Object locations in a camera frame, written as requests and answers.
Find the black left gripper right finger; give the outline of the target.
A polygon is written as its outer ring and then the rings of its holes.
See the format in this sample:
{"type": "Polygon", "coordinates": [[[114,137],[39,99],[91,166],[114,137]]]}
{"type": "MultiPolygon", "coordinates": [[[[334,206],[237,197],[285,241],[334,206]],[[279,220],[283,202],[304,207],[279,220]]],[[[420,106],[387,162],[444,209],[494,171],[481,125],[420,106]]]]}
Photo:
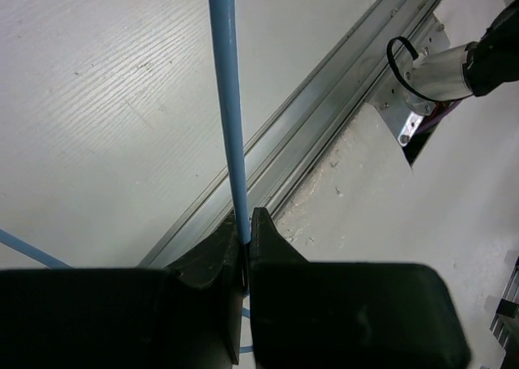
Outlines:
{"type": "Polygon", "coordinates": [[[265,208],[251,222],[249,281],[259,368],[467,368],[444,280],[424,264],[307,260],[265,208]]]}

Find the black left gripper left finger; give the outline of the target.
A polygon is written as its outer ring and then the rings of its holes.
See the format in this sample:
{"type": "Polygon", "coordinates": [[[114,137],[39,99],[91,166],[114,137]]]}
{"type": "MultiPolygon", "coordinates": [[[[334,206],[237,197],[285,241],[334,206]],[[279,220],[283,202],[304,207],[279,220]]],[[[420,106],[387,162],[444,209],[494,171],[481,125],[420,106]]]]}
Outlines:
{"type": "Polygon", "coordinates": [[[228,216],[164,268],[1,273],[4,368],[231,368],[242,251],[228,216]]]}

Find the blue wire hanger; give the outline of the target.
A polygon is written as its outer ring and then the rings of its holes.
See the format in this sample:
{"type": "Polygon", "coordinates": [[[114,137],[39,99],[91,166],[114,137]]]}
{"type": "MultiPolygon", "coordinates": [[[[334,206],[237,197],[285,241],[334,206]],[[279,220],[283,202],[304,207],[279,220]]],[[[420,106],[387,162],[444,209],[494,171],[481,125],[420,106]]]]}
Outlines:
{"type": "MultiPolygon", "coordinates": [[[[240,246],[242,263],[240,273],[241,285],[238,285],[240,303],[237,309],[238,330],[235,332],[230,324],[224,324],[229,330],[231,342],[229,355],[239,358],[240,333],[242,321],[242,297],[248,291],[248,261],[247,244],[251,241],[251,225],[247,207],[247,185],[245,171],[245,153],[242,138],[242,112],[240,102],[240,87],[238,77],[238,51],[235,25],[235,0],[208,0],[209,16],[212,33],[212,51],[216,70],[218,99],[222,135],[225,145],[226,163],[229,175],[229,184],[234,207],[235,225],[238,229],[238,239],[234,243],[240,246]]],[[[169,245],[174,236],[180,234],[184,224],[175,223],[158,241],[152,250],[144,257],[145,265],[159,256],[169,245]]],[[[70,269],[70,265],[58,260],[50,254],[33,245],[1,230],[1,244],[11,250],[27,256],[48,268],[70,269]]]]}

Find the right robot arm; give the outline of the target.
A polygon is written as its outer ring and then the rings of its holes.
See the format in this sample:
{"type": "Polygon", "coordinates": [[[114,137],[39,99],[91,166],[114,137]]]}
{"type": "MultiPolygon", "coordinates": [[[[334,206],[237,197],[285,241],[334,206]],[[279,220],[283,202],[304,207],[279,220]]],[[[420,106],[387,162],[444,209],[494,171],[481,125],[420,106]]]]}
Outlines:
{"type": "Polygon", "coordinates": [[[410,99],[423,107],[414,112],[426,117],[428,104],[449,107],[469,97],[484,97],[501,84],[518,81],[518,1],[507,5],[479,41],[421,55],[403,36],[386,46],[388,65],[410,99]]]}

